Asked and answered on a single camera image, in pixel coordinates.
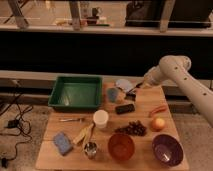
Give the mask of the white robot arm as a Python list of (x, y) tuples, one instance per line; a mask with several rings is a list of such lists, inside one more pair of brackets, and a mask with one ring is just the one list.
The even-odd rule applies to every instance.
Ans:
[(159, 60), (157, 66), (147, 71), (142, 86), (158, 86), (165, 80), (173, 81), (213, 127), (213, 91), (191, 76), (188, 72), (190, 68), (189, 57), (166, 55)]

